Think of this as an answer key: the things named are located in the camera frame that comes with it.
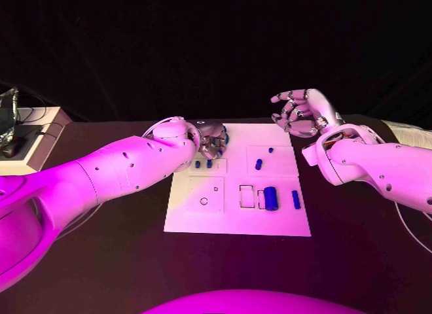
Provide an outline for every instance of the black curtain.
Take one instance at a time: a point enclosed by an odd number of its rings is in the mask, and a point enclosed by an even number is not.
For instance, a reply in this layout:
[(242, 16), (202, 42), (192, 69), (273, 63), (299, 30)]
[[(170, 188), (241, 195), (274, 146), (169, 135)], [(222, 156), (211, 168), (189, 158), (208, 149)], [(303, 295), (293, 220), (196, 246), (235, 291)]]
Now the black curtain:
[(270, 116), (319, 88), (340, 113), (432, 129), (432, 7), (375, 1), (0, 1), (0, 90), (78, 120)]

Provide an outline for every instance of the dark table surface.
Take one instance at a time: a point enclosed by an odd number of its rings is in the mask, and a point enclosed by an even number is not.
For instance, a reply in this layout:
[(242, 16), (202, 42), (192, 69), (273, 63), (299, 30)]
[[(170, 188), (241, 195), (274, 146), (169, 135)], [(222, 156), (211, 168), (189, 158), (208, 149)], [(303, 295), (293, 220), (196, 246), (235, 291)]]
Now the dark table surface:
[[(379, 120), (346, 121), (397, 141)], [(45, 168), (150, 126), (70, 124)], [(312, 141), (294, 137), (296, 151)], [(300, 153), (297, 164), (310, 238), (163, 232), (170, 177), (108, 201), (58, 240), (31, 274), (0, 293), (0, 313), (140, 313), (189, 294), (238, 288), (303, 294), (369, 313), (432, 313), (432, 255), (408, 234), (395, 203), (366, 183), (333, 186)], [(404, 211), (414, 220), (417, 212)]]

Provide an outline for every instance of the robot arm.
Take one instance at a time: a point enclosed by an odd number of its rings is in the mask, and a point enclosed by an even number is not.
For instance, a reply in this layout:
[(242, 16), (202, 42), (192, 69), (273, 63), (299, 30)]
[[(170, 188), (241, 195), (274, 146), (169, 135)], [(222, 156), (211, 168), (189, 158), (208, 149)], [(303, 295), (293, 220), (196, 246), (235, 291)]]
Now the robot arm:
[(212, 138), (227, 137), (222, 124), (204, 123), (205, 137), (183, 118), (168, 120), (153, 134), (129, 137), (55, 168), (0, 177), (0, 292), (31, 272), (62, 230), (94, 206), (185, 170), (198, 150), (218, 157), (209, 152)]
[[(280, 100), (289, 100), (273, 115), (280, 127), (300, 137), (322, 134), (303, 154), (329, 182), (365, 181), (387, 199), (432, 214), (432, 150), (385, 143), (368, 126), (345, 124), (319, 90), (280, 93), (273, 102)], [(316, 121), (297, 120), (310, 115)]]

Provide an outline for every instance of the white board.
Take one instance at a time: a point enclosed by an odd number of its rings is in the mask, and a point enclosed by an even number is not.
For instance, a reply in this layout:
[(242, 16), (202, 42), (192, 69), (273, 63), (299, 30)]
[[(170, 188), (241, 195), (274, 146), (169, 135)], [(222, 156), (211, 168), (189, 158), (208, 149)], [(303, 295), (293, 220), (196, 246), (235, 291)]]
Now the white board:
[[(198, 153), (191, 168), (175, 173), (165, 231), (310, 237), (289, 133), (276, 124), (225, 125), (231, 141), (212, 168), (206, 168), (206, 160)], [(261, 170), (255, 169), (258, 159), (264, 160)], [(241, 186), (253, 186), (254, 208), (241, 206), (242, 199), (253, 205), (251, 187)], [(268, 186), (278, 191), (277, 211), (263, 209), (263, 190)], [(294, 190), (302, 209), (294, 206)]]

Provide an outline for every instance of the blue cylinder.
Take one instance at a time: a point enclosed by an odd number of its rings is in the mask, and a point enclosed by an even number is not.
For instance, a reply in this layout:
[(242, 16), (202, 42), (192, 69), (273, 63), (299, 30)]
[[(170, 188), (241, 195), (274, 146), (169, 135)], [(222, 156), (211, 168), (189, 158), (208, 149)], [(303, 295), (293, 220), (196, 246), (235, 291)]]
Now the blue cylinder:
[(299, 191), (291, 191), (291, 195), (294, 196), (294, 208), (300, 209), (302, 208), (302, 204), (300, 204)]
[(264, 160), (258, 159), (258, 160), (257, 160), (257, 170), (261, 169), (261, 164), (263, 164), (263, 163), (264, 163)]
[(264, 195), (266, 195), (266, 209), (268, 211), (277, 211), (280, 208), (278, 195), (276, 193), (276, 188), (273, 186), (268, 186), (264, 189)]

